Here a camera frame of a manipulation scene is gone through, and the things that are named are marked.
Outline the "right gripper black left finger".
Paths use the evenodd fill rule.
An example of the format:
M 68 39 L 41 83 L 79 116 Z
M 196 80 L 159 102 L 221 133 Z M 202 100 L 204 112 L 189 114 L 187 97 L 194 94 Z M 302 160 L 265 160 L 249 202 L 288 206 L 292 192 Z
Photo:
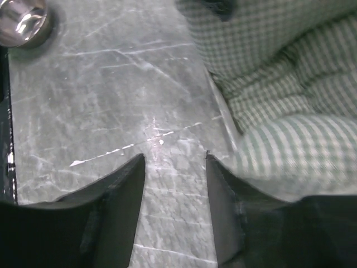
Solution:
M 52 202 L 1 203 L 2 267 L 128 267 L 146 162 L 138 154 Z

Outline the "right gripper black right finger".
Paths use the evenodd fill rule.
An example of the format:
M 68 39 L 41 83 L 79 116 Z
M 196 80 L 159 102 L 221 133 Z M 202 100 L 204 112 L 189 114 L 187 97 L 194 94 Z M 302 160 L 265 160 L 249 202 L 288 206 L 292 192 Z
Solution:
M 206 156 L 219 267 L 355 267 L 356 196 L 310 195 L 284 202 Z

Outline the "green checkered pet cushion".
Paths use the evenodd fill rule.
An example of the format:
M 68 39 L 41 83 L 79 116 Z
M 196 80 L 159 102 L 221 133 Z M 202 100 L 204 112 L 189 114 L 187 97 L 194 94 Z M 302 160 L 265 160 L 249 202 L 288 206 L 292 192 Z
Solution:
M 356 2 L 177 1 L 239 132 L 236 174 L 285 200 L 356 193 Z

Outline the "round metal lid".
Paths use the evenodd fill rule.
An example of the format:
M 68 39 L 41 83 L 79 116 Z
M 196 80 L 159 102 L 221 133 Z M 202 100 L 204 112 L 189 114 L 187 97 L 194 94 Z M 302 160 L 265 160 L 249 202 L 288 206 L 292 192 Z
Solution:
M 1 1 L 1 46 L 31 49 L 42 45 L 53 27 L 47 1 Z

